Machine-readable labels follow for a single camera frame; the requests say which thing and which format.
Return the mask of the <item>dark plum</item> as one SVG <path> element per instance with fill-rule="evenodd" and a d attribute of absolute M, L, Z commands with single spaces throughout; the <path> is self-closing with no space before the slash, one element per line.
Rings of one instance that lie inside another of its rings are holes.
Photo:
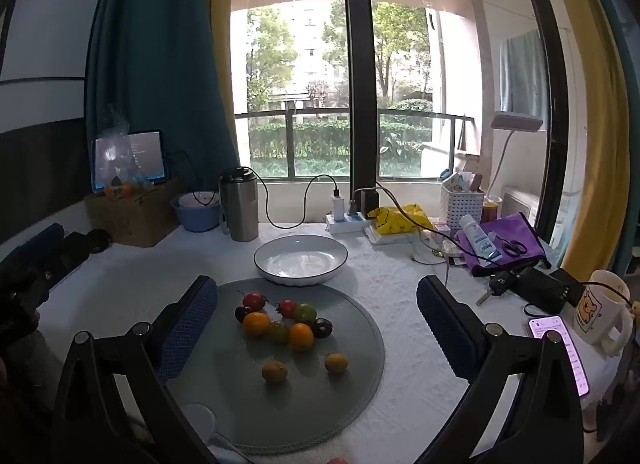
<path fill-rule="evenodd" d="M 324 317 L 317 317 L 314 323 L 311 324 L 311 331 L 317 339 L 325 339 L 332 334 L 333 324 Z"/>
<path fill-rule="evenodd" d="M 242 324 L 244 319 L 252 312 L 253 310 L 247 306 L 236 307 L 234 310 L 235 320 L 237 320 L 240 324 Z"/>

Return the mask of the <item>yellow small fruit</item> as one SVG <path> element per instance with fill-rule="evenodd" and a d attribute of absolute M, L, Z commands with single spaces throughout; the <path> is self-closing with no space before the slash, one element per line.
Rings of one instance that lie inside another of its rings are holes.
<path fill-rule="evenodd" d="M 334 354 L 328 354 L 326 360 L 324 360 L 324 366 L 331 375 L 340 375 L 344 373 L 348 368 L 348 360 L 344 354 L 334 352 Z"/>
<path fill-rule="evenodd" d="M 280 385 L 288 378 L 288 368 L 280 361 L 267 362 L 262 367 L 262 378 L 269 385 Z"/>

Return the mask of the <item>orange tangerine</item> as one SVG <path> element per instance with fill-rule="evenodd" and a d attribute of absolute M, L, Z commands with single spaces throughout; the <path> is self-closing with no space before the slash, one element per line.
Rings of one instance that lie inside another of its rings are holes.
<path fill-rule="evenodd" d="M 271 324 L 270 317 L 263 312 L 251 312 L 247 314 L 242 322 L 244 332 L 250 337 L 262 337 L 269 331 Z"/>
<path fill-rule="evenodd" d="M 288 342 L 294 351 L 309 351 L 314 346 L 314 332 L 305 323 L 295 323 L 288 329 Z"/>

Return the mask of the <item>green lime fruit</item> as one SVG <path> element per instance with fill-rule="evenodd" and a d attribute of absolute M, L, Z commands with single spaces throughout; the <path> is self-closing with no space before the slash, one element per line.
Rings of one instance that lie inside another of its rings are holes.
<path fill-rule="evenodd" d="M 293 319 L 296 323 L 305 323 L 311 325 L 317 319 L 318 314 L 316 308 L 310 303 L 299 303 L 295 310 Z"/>

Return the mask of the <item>brown cardboard box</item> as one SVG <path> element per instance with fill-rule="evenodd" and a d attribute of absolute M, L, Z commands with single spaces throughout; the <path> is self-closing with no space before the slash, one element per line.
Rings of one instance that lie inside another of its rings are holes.
<path fill-rule="evenodd" d="M 106 230 L 114 243 L 153 247 L 178 228 L 171 201 L 182 189 L 178 179 L 171 179 L 146 193 L 119 199 L 92 194 L 86 196 L 84 202 L 91 226 Z"/>

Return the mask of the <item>clear plastic fruit bag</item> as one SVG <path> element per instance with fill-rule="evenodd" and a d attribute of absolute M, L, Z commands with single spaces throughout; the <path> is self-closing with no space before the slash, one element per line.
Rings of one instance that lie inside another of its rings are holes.
<path fill-rule="evenodd" d="M 128 121 L 112 104 L 108 106 L 108 111 L 111 127 L 99 135 L 101 152 L 98 161 L 101 168 L 98 179 L 103 192 L 111 201 L 148 193 L 152 190 L 152 182 L 134 156 Z"/>

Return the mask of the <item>black scissors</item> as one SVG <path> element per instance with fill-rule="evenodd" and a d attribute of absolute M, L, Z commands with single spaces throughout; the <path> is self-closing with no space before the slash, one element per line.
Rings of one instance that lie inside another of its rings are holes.
<path fill-rule="evenodd" d="M 498 240 L 501 242 L 502 250 L 513 258 L 523 257 L 528 253 L 527 247 L 519 241 L 513 239 L 505 239 L 499 236 Z"/>

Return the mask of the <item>round grey placemat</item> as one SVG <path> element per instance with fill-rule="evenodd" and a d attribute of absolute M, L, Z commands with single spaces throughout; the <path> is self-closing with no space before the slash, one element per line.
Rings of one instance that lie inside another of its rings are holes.
<path fill-rule="evenodd" d="M 307 450 L 366 410 L 385 349 L 369 312 L 326 285 L 262 279 L 217 289 L 217 306 L 167 386 L 214 415 L 216 435 L 249 455 Z"/>

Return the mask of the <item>tablet screen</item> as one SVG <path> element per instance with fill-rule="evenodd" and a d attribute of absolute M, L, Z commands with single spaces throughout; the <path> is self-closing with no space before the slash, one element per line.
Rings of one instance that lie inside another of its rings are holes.
<path fill-rule="evenodd" d="M 129 143 L 132 155 L 145 178 L 155 183 L 165 181 L 168 171 L 164 158 L 163 135 L 160 130 L 131 133 Z M 106 166 L 113 154 L 110 153 L 104 139 L 97 138 L 92 142 L 92 190 L 99 193 L 104 189 Z"/>

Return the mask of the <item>purple pouch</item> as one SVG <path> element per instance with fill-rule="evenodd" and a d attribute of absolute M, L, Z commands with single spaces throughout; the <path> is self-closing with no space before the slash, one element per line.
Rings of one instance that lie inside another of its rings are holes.
<path fill-rule="evenodd" d="M 510 271 L 542 265 L 551 268 L 542 242 L 534 228 L 522 213 L 495 221 L 474 224 L 472 232 L 483 231 L 478 239 L 487 239 L 483 246 L 473 239 L 469 241 L 461 229 L 454 239 L 463 251 L 463 258 L 474 277 L 490 276 L 500 271 Z"/>

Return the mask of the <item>red tomato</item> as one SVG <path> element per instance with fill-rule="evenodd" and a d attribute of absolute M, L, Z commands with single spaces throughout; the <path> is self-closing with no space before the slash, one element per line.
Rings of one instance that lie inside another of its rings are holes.
<path fill-rule="evenodd" d="M 266 302 L 267 299 L 263 294 L 248 293 L 243 297 L 242 304 L 252 311 L 260 311 L 264 309 Z"/>
<path fill-rule="evenodd" d="M 291 299 L 283 299 L 277 304 L 277 313 L 281 314 L 285 319 L 293 319 L 295 317 L 295 312 L 297 308 L 297 303 Z"/>

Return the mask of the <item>yellow plastic bag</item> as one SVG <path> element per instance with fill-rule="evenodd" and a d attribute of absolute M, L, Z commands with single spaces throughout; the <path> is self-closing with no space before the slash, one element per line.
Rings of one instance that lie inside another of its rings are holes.
<path fill-rule="evenodd" d="M 374 221 L 379 235 L 412 233 L 418 228 L 433 228 L 432 221 L 427 218 L 418 204 L 408 204 L 399 210 L 394 206 L 378 207 L 368 212 L 367 217 Z"/>

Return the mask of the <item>white plate dark rim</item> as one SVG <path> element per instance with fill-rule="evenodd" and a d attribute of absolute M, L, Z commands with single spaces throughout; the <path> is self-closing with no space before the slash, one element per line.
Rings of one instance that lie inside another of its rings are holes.
<path fill-rule="evenodd" d="M 332 237 L 282 236 L 254 252 L 254 265 L 264 279 L 284 286 L 311 286 L 332 279 L 348 260 L 347 248 Z"/>

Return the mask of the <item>white power strip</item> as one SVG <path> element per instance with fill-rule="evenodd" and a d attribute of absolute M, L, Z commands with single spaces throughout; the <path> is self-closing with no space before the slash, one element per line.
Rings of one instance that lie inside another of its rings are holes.
<path fill-rule="evenodd" d="M 332 235 L 359 233 L 372 224 L 374 221 L 366 218 L 362 213 L 356 213 L 356 215 L 346 213 L 342 220 L 335 220 L 332 213 L 326 215 L 326 231 Z"/>

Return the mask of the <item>white desk lamp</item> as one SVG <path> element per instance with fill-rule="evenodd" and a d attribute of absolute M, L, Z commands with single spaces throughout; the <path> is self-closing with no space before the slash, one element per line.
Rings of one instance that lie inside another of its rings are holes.
<path fill-rule="evenodd" d="M 506 150 L 508 149 L 511 138 L 516 132 L 538 132 L 544 120 L 538 116 L 522 114 L 521 112 L 495 112 L 494 119 L 491 121 L 492 130 L 503 130 L 509 132 L 504 141 L 501 154 L 498 160 L 497 167 L 489 183 L 487 192 L 491 193 L 494 185 L 498 179 L 500 170 L 503 165 L 504 158 L 506 157 Z"/>

